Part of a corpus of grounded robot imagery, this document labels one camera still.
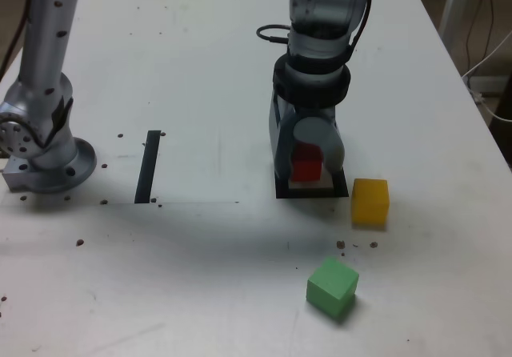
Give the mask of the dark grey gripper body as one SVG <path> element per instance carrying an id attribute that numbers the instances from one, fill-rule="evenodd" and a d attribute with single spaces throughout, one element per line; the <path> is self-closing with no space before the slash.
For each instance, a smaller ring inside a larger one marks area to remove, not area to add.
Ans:
<path id="1" fill-rule="evenodd" d="M 315 118 L 323 118 L 325 119 L 330 125 L 336 127 L 336 114 L 335 114 L 335 107 L 328 107 L 325 109 L 318 109 L 318 108 L 305 108 L 296 106 L 295 107 L 295 113 L 300 118 L 308 118 L 308 117 L 315 117 Z"/>

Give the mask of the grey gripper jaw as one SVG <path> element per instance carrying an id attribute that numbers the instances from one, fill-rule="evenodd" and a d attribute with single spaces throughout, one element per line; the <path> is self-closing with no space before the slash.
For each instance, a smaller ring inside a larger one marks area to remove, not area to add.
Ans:
<path id="1" fill-rule="evenodd" d="M 342 169 L 345 148 L 338 128 L 330 120 L 320 117 L 303 118 L 295 124 L 293 134 L 297 141 L 320 149 L 323 164 L 329 172 Z"/>
<path id="2" fill-rule="evenodd" d="M 290 179 L 291 155 L 294 149 L 294 127 L 298 121 L 295 107 L 274 88 L 270 102 L 269 132 L 274 173 L 278 179 Z"/>

